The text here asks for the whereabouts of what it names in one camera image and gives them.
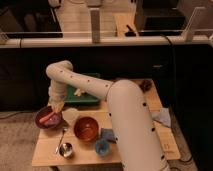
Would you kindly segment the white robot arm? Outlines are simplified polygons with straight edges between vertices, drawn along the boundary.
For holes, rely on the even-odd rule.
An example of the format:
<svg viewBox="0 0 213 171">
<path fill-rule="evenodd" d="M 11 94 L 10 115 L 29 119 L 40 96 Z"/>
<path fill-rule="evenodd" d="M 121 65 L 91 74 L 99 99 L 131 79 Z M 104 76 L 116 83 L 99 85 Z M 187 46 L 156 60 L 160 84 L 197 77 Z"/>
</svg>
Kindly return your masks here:
<svg viewBox="0 0 213 171">
<path fill-rule="evenodd" d="M 145 96 L 136 83 L 78 74 L 67 60 L 50 64 L 46 74 L 51 79 L 48 94 L 53 109 L 64 101 L 67 85 L 107 102 L 124 171 L 170 171 Z"/>
</svg>

